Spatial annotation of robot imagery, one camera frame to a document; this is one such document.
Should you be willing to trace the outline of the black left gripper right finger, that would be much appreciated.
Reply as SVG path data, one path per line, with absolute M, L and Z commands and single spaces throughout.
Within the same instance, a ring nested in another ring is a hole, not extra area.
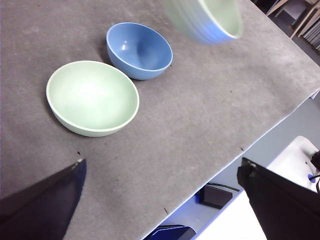
M 253 212 L 268 240 L 318 240 L 320 195 L 244 157 L 237 169 Z

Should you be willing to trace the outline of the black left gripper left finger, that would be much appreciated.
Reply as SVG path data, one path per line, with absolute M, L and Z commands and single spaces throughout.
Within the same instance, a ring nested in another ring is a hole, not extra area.
M 62 240 L 81 199 L 87 162 L 72 165 L 0 200 L 2 240 Z

